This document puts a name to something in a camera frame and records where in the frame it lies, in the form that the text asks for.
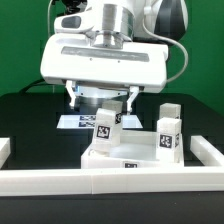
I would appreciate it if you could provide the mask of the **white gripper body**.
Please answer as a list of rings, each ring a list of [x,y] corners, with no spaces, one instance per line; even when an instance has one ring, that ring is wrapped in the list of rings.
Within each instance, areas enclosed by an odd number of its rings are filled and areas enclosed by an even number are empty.
[[[163,44],[124,42],[122,49],[98,48],[85,35],[59,33],[47,41],[40,71],[51,84],[72,80],[81,86],[158,93],[166,84],[167,58]]]

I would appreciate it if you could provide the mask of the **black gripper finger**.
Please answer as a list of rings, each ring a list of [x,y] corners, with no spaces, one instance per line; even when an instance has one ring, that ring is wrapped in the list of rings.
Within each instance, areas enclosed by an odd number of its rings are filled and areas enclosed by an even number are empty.
[[[128,99],[126,101],[126,109],[127,109],[128,114],[130,114],[132,112],[132,103],[134,102],[134,100],[138,96],[139,92],[140,92],[140,89],[139,89],[138,86],[131,86],[129,88],[129,96],[128,96]]]
[[[67,80],[65,88],[70,96],[70,103],[69,106],[74,109],[76,106],[76,99],[79,95],[79,86],[76,84],[75,81]]]

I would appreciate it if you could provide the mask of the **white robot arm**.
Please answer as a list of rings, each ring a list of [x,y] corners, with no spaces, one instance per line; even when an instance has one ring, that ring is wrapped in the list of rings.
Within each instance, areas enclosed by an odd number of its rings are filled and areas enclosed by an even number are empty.
[[[60,16],[48,39],[40,71],[64,85],[70,105],[90,87],[129,93],[160,92],[167,76],[168,47],[179,46],[188,26],[184,0],[83,0],[82,12]]]

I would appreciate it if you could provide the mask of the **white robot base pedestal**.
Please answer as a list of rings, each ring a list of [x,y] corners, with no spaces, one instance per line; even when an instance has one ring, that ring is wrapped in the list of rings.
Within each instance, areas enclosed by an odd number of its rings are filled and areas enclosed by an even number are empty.
[[[126,97],[124,90],[108,90],[97,87],[78,86],[76,95],[81,103],[99,104],[104,100],[110,100],[118,97]]]

